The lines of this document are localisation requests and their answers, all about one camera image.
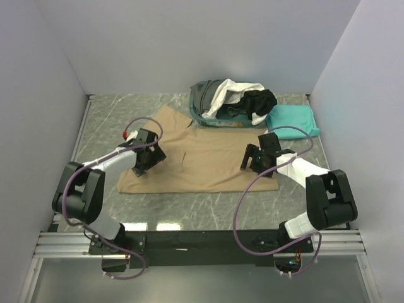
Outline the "tan t shirt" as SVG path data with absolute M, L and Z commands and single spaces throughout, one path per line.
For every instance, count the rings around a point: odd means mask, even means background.
M 163 132 L 158 145 L 166 159 L 140 177 L 124 171 L 117 190 L 126 194 L 243 191 L 257 176 L 240 166 L 247 144 L 258 144 L 260 129 L 197 128 L 184 114 L 163 106 L 145 129 Z

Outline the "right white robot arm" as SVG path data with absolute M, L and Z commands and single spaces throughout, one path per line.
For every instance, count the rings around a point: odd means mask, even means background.
M 268 252 L 254 252 L 243 244 L 237 235 L 236 221 L 242 198 L 237 203 L 233 217 L 233 234 L 236 243 L 254 256 L 269 256 L 282 251 L 290 252 L 300 241 L 321 230 L 355 221 L 358 210 L 346 173 L 318 167 L 297 153 L 280 146 L 275 133 L 258 136 L 259 145 L 248 144 L 241 170 L 249 167 L 258 177 L 271 177 L 278 172 L 302 186 L 306 191 L 306 211 L 282 222 L 277 232 L 277 248 Z

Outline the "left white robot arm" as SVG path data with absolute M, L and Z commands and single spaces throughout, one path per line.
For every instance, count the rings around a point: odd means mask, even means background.
M 105 180 L 126 170 L 140 177 L 165 160 L 158 139 L 153 131 L 141 128 L 100 160 L 68 163 L 52 200 L 52 209 L 65 214 L 72 224 L 86 225 L 104 238 L 109 252 L 117 254 L 129 248 L 124 225 L 102 209 Z

